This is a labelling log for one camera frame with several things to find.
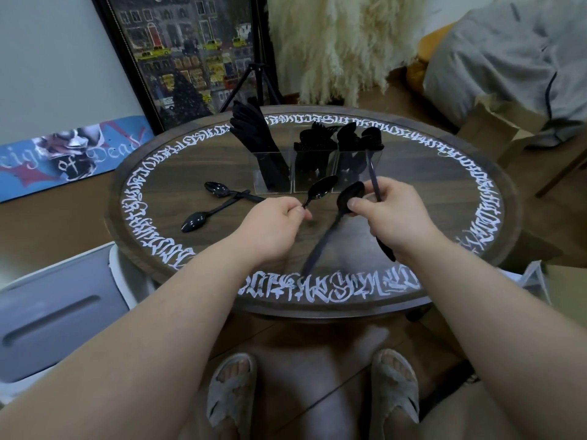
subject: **clear acrylic container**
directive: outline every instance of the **clear acrylic container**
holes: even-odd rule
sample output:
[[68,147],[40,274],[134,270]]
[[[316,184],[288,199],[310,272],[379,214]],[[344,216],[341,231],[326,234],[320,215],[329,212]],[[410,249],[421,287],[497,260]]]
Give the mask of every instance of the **clear acrylic container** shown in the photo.
[[338,150],[297,151],[294,154],[294,193],[307,193],[314,183],[334,174]]
[[292,150],[249,154],[256,195],[287,195],[292,192]]
[[[381,159],[381,151],[370,151],[373,167],[377,169]],[[357,181],[365,182],[371,179],[367,166],[366,151],[339,151],[334,168],[334,174],[338,176],[338,182],[332,190],[340,193],[349,185]]]

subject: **framed painting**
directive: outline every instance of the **framed painting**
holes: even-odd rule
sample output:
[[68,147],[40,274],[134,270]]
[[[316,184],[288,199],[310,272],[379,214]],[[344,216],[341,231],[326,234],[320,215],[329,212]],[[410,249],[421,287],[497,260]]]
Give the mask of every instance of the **framed painting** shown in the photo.
[[[257,0],[93,2],[155,134],[218,112],[260,55],[252,29],[252,8],[263,12]],[[266,21],[260,15],[261,40]],[[262,47],[275,74],[271,44]],[[235,99],[256,94],[251,73]]]

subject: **gray plastic lid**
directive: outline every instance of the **gray plastic lid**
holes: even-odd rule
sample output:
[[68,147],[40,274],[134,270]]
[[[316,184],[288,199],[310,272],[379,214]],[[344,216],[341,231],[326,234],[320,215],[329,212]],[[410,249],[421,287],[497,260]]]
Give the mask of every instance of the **gray plastic lid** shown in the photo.
[[60,362],[128,312],[108,266],[110,246],[0,291],[0,381]]

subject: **sandal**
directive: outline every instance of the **sandal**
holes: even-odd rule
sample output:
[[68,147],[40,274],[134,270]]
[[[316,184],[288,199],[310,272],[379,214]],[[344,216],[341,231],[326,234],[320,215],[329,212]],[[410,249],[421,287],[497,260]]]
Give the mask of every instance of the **sandal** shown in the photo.
[[[224,366],[241,360],[249,362],[249,371],[246,374],[231,377],[223,383],[218,381],[218,376]],[[216,427],[222,420],[230,417],[237,427],[239,439],[249,440],[256,382],[257,363],[249,354],[230,355],[220,363],[214,371],[208,387],[206,415],[212,427]],[[235,394],[234,390],[238,388],[241,391]]]
[[[410,371],[411,379],[406,379],[392,366],[382,362],[382,355],[386,351],[391,352],[393,357]],[[419,422],[418,380],[410,363],[398,352],[392,349],[382,349],[373,356],[371,393],[370,440],[385,440],[383,423],[395,407],[406,411],[414,423]]]

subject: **person's left hand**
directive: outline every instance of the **person's left hand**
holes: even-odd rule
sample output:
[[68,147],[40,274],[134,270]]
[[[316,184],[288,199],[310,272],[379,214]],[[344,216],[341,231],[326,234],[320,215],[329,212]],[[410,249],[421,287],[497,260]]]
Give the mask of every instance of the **person's left hand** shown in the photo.
[[304,219],[312,219],[312,214],[296,198],[268,198],[249,211],[230,237],[262,264],[285,256]]

